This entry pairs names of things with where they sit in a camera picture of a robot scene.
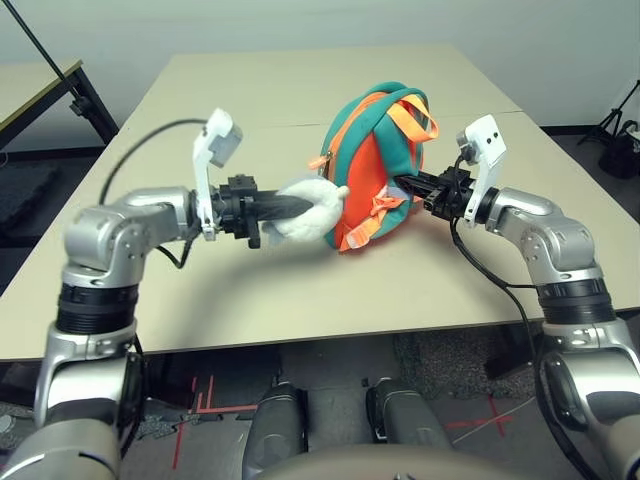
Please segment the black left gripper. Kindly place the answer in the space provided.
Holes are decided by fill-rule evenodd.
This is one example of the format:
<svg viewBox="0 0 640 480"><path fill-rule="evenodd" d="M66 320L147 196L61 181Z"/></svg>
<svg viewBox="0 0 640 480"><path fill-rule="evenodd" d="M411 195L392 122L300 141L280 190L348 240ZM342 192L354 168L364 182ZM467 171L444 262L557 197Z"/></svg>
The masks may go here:
<svg viewBox="0 0 640 480"><path fill-rule="evenodd" d="M278 193L258 193L252 176L239 174L228 178L219 188L220 201L224 203L220 215L220 227L235 239L246 239L250 249L259 249L261 239L258 221L278 221L296 218L314 204L303 198ZM255 212L256 202L262 207Z"/></svg>

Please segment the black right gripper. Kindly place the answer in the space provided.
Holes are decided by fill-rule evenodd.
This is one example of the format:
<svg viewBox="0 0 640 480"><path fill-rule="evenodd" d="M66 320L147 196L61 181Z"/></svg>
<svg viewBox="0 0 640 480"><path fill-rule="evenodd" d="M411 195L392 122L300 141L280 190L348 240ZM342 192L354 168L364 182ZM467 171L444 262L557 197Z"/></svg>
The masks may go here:
<svg viewBox="0 0 640 480"><path fill-rule="evenodd" d="M408 196L424 199L424 208L438 218L464 216L472 194L471 172L447 168L440 175L398 175L395 182Z"/></svg>

